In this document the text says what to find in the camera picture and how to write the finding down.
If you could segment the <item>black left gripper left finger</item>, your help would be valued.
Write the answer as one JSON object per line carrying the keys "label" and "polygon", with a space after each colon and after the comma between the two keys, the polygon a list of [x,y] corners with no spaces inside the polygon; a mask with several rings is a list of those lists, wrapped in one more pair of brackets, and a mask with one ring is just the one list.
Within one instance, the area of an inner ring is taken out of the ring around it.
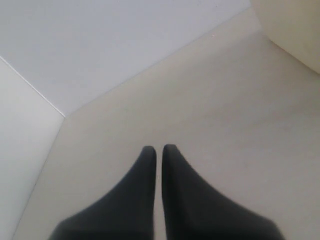
{"label": "black left gripper left finger", "polygon": [[124,178],[104,197],[63,220],[51,240],[152,240],[157,154],[145,146]]}

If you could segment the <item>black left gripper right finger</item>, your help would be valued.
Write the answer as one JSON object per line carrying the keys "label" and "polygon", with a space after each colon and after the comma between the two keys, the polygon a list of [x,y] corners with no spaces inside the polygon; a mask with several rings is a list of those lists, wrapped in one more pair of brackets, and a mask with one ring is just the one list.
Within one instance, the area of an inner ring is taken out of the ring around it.
{"label": "black left gripper right finger", "polygon": [[162,202],[169,240],[282,240],[269,219],[210,186],[176,145],[162,155]]}

